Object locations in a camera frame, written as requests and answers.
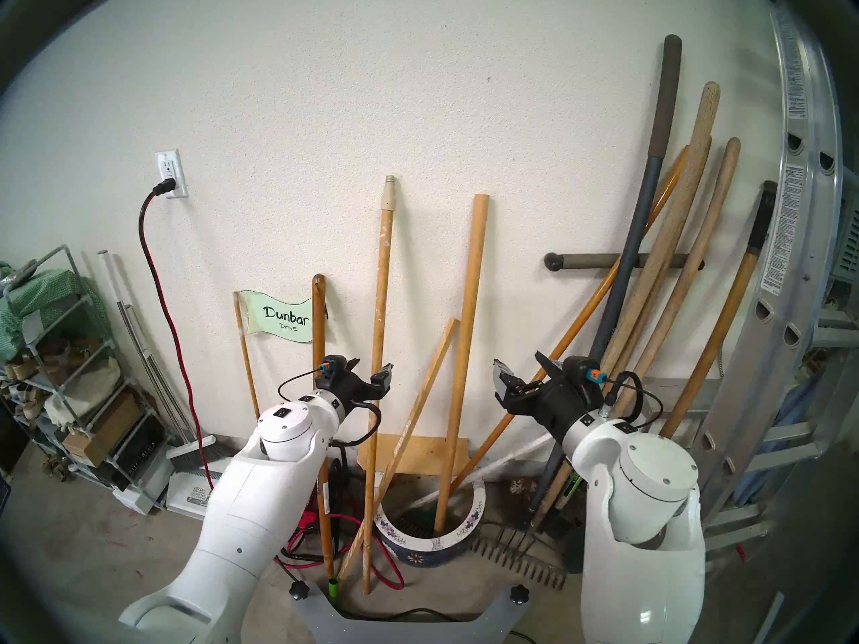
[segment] wooden pole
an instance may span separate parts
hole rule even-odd
[[[731,329],[731,323],[734,322],[734,316],[737,315],[737,309],[740,308],[743,294],[745,294],[749,281],[752,279],[752,274],[754,274],[755,265],[758,264],[760,250],[764,245],[766,232],[770,227],[770,219],[772,218],[772,211],[775,206],[776,183],[766,181],[764,182],[764,192],[760,197],[758,213],[755,216],[752,232],[749,235],[746,253],[743,254],[740,268],[734,277],[731,290],[727,293],[727,299],[725,299],[725,304],[721,308],[719,318],[715,321],[715,327],[710,334],[710,339],[707,340],[707,345],[704,346],[704,352],[698,358],[698,364],[695,365],[692,376],[686,381],[686,387],[683,388],[677,399],[677,403],[674,405],[670,416],[665,422],[665,426],[659,432],[659,435],[664,438],[671,438],[674,432],[677,431],[677,428],[683,421],[683,416],[692,404],[692,400],[698,394],[698,389],[704,383],[707,372],[713,366],[715,357],[719,354],[719,346],[725,340],[727,331]]]
[[[707,157],[710,155],[710,143],[712,142],[712,138],[708,139],[707,146],[704,149],[704,158],[701,159],[700,166],[698,167],[698,176],[696,177],[695,190],[692,192],[692,197],[695,198],[695,194],[698,193],[698,187],[701,184],[701,177],[704,175],[704,168],[707,165]],[[692,209],[692,206],[689,205],[686,207],[686,214],[683,217],[683,223],[681,224],[679,231],[676,235],[676,239],[679,240],[680,236],[683,233],[683,228],[686,225],[686,219],[689,218],[689,210]],[[662,294],[662,286],[665,284],[666,277],[668,275],[668,267],[671,264],[671,259],[665,259],[662,263],[662,267],[659,269],[659,274],[656,276],[656,281],[654,281],[653,288],[650,290],[650,294],[647,297],[646,302],[644,302],[644,306],[642,307],[641,313],[638,314],[638,318],[636,319],[635,325],[632,326],[632,333],[629,335],[629,338],[626,340],[626,346],[621,351],[618,360],[614,363],[614,367],[612,368],[609,377],[614,380],[618,377],[621,371],[626,369],[626,365],[629,364],[629,359],[632,358],[632,353],[635,351],[636,346],[638,346],[638,342],[641,339],[644,331],[647,329],[648,324],[650,323],[650,317],[653,316],[656,307],[659,306],[659,300]],[[606,384],[605,392],[608,392],[611,389],[609,384]]]
[[[442,368],[444,356],[448,353],[448,347],[450,346],[450,342],[454,338],[454,334],[459,327],[460,321],[458,321],[457,319],[448,320],[448,324],[444,328],[444,333],[442,334],[442,340],[440,340],[439,344],[436,346],[436,352],[433,354],[432,359],[429,361],[429,369],[427,369],[427,373],[423,377],[423,384],[421,385],[420,390],[417,391],[415,403],[411,406],[411,412],[409,413],[408,419],[405,421],[403,432],[399,435],[397,445],[393,448],[393,456],[391,457],[391,461],[388,464],[388,468],[385,468],[385,475],[382,476],[382,481],[379,483],[379,488],[376,489],[375,501],[373,503],[374,516],[375,513],[379,511],[379,506],[382,504],[382,500],[385,498],[385,494],[388,492],[388,487],[391,486],[391,481],[393,480],[393,477],[397,472],[397,467],[399,466],[399,460],[403,459],[403,454],[405,454],[405,446],[408,444],[409,439],[411,439],[411,433],[415,430],[415,425],[417,425],[417,419],[420,417],[421,412],[423,411],[423,405],[427,403],[427,397],[430,395],[430,390],[432,390],[432,386],[436,382],[436,376],[438,375],[439,369]],[[364,518],[364,521],[361,522],[361,528],[355,535],[355,540],[362,539],[365,527],[370,526],[372,528],[372,525],[373,520],[368,520]],[[340,564],[338,581],[344,579],[349,573],[349,567],[352,564],[352,561],[355,556],[357,556],[357,549],[358,546],[355,544],[349,547],[349,552],[346,554],[343,563]]]
[[[397,209],[396,178],[388,175],[385,178],[385,189],[382,191],[382,227],[379,230],[379,260],[376,265],[376,303],[373,315],[373,357],[370,362],[370,374],[375,374],[382,368],[382,352],[385,347],[385,314],[388,310],[388,273],[391,269],[391,238],[393,237],[393,212]],[[373,428],[375,423],[371,415],[368,426]],[[375,456],[379,443],[378,434],[369,438],[367,453],[367,475],[364,483],[364,520],[372,521],[375,510]],[[370,593],[370,543],[373,542],[373,526],[364,529],[363,541],[363,586],[364,593]]]
[[[645,264],[641,274],[638,275],[635,290],[624,304],[620,321],[618,321],[612,341],[609,343],[600,364],[602,370],[608,374],[614,370],[614,365],[629,340],[632,328],[638,320],[644,303],[647,302],[663,263],[674,255],[683,224],[686,223],[686,215],[689,213],[695,190],[698,187],[698,169],[700,169],[707,151],[710,132],[715,121],[715,111],[718,106],[719,86],[713,82],[707,83],[704,85],[701,101],[698,103],[698,115],[695,118],[692,139],[689,142],[688,161],[686,161],[683,172],[680,174],[677,194],[671,203],[671,210],[669,210],[666,220],[660,228],[653,249],[650,250],[647,264]]]
[[[684,161],[686,159],[686,149],[683,148],[683,151],[680,152],[680,155],[677,157],[677,161],[674,162],[674,165],[671,169],[671,173],[668,174],[666,181],[662,185],[662,189],[660,190],[659,197],[656,198],[653,206],[653,210],[650,210],[650,218],[648,219],[647,228],[650,230],[650,227],[653,226],[656,218],[659,216],[659,213],[662,212],[662,208],[665,207],[665,203],[668,201],[668,197],[671,196],[671,192],[677,185],[677,180],[680,177],[680,171],[684,166]],[[552,360],[557,360],[563,355],[563,351],[569,348],[569,345],[575,339],[575,336],[579,333],[579,331],[584,327],[585,323],[588,322],[588,319],[591,317],[591,314],[594,313],[596,308],[602,302],[602,299],[608,293],[608,289],[612,288],[612,283],[614,282],[614,277],[618,273],[618,263],[615,262],[614,266],[608,271],[608,274],[603,278],[597,290],[595,290],[594,294],[590,297],[590,300],[585,304],[584,308],[581,310],[579,315],[575,318],[572,325],[566,331],[566,333],[561,337],[561,340],[555,346],[555,350],[552,350],[552,353],[549,354],[549,357]],[[534,374],[534,377],[531,380],[542,380],[546,377],[546,372],[540,368],[537,374]],[[466,479],[469,473],[474,470],[474,467],[477,463],[489,452],[490,448],[495,445],[495,441],[498,440],[498,437],[504,433],[504,430],[512,423],[514,416],[511,414],[506,414],[501,421],[492,429],[489,436],[486,437],[486,440],[483,442],[483,445],[477,449],[474,456],[468,460],[468,463],[463,466],[460,474],[457,475],[454,483],[450,485],[450,490],[456,491],[457,487],[462,484],[462,481]]]
[[[257,389],[253,386],[253,374],[251,373],[251,359],[247,355],[247,341],[245,341],[245,324],[241,319],[241,305],[239,304],[239,291],[233,291],[233,306],[235,307],[235,325],[239,328],[239,340],[241,341],[241,355],[245,358],[245,373],[247,374],[247,387],[251,391],[253,401],[253,413],[259,420],[259,402],[257,402]]]
[[[468,264],[466,282],[462,294],[462,314],[460,338],[456,343],[456,367],[454,368],[454,388],[450,397],[448,417],[448,438],[446,440],[444,463],[439,474],[438,503],[436,504],[436,536],[442,535],[444,520],[448,513],[450,481],[454,472],[456,441],[460,438],[460,419],[462,404],[466,396],[466,376],[468,359],[471,354],[471,334],[474,331],[474,313],[477,311],[477,287],[480,284],[480,266],[483,263],[483,248],[486,238],[486,216],[489,214],[489,196],[478,193],[474,196],[474,211],[471,215],[471,239],[468,242]]]
[[[316,369],[325,358],[325,275],[318,274],[313,277],[310,296],[313,300],[313,319],[311,321],[311,327],[313,327],[313,368]],[[319,537],[322,540],[322,560],[325,564],[325,576],[331,582],[334,580],[334,546],[331,536],[331,509],[328,501],[327,455],[322,461],[321,468],[319,468],[316,495],[319,507]]]
[[[677,318],[683,302],[686,300],[686,295],[692,288],[695,281],[695,276],[698,274],[698,264],[704,260],[704,255],[707,253],[707,245],[710,244],[710,238],[715,232],[715,226],[718,224],[721,207],[727,198],[727,192],[731,188],[731,181],[734,179],[734,170],[737,167],[737,161],[740,159],[740,141],[737,138],[731,138],[725,146],[725,154],[721,159],[721,167],[719,167],[719,175],[715,181],[713,189],[713,198],[710,200],[710,206],[707,208],[707,215],[704,217],[704,222],[698,230],[698,236],[695,238],[695,244],[689,251],[689,257],[686,259],[686,264],[681,271],[674,289],[671,291],[671,297],[668,298],[668,303],[662,311],[662,316],[659,318],[659,323],[650,335],[644,351],[636,362],[633,371],[641,378],[647,375],[650,367],[653,365],[656,355],[659,353],[663,342],[665,342],[671,327]],[[615,411],[624,414],[635,393],[624,388],[618,397],[618,403],[615,405]]]

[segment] sign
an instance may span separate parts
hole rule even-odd
[[[255,290],[239,292],[247,309],[247,334],[267,332],[290,341],[313,341],[313,302],[287,304]]]

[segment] ladder label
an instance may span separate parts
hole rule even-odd
[[[778,38],[782,41],[784,54],[784,81],[788,88],[788,117],[806,118],[805,82],[802,75],[800,48],[796,43],[794,25],[790,16],[784,12],[776,13]]]
[[[775,232],[766,257],[764,279],[760,284],[761,288],[775,296],[782,292],[784,276],[787,274],[788,263],[790,262],[790,252],[794,248],[804,179],[804,167],[791,166],[790,164],[784,167],[784,181],[779,189],[780,198],[776,209],[776,220],[773,221]]]

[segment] green checkered cloth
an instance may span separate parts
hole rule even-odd
[[[24,347],[20,324],[28,314],[41,310],[42,325],[48,327],[68,308],[57,302],[70,294],[89,294],[101,323],[110,328],[104,303],[95,294],[93,283],[83,276],[81,281],[83,291],[71,270],[43,270],[9,293],[12,308],[0,292],[0,362],[8,362]]]

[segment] wall outlet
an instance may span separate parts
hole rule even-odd
[[[161,181],[172,177],[176,180],[176,188],[164,194],[164,198],[188,198],[188,186],[185,183],[185,174],[182,172],[182,162],[179,159],[178,149],[166,149],[155,153],[158,162],[158,173]]]

